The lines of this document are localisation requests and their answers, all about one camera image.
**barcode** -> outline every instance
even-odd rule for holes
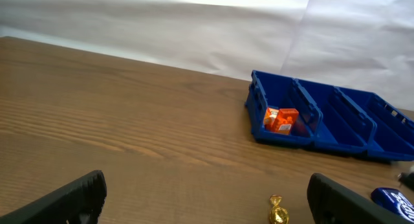
[[[290,129],[290,127],[292,127],[292,124],[282,124],[282,125],[280,125],[280,127],[279,127],[279,131],[283,131],[283,130],[289,130]]]

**wood grain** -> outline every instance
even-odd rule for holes
[[[398,186],[408,163],[255,143],[248,84],[1,38],[0,215],[94,169],[108,184],[100,223],[267,223],[271,194],[312,223],[314,172],[363,196]]]

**blue plastic storage bin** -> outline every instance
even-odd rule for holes
[[[261,142],[414,161],[414,122],[374,93],[253,71],[246,107]],[[264,128],[267,107],[299,111],[290,135]]]
[[[414,123],[378,95],[341,88],[376,122],[377,131],[367,156],[390,161],[414,160]]]
[[[249,91],[246,107],[255,140],[283,142],[297,147],[313,142],[314,133],[321,120],[321,112],[298,80],[253,71]],[[296,108],[299,111],[299,117],[290,135],[272,133],[264,128],[263,119],[267,107]]]
[[[316,101],[323,119],[316,130],[315,147],[362,153],[373,141],[375,122],[338,87],[306,80],[299,83]]]

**blue and white package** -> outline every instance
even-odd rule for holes
[[[376,188],[371,193],[371,199],[376,204],[414,223],[414,206],[397,189]]]

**gold candy wrapper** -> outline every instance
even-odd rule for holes
[[[279,206],[281,200],[281,196],[273,195],[270,197],[270,202],[273,205],[269,215],[270,224],[287,224],[289,222],[287,210]]]

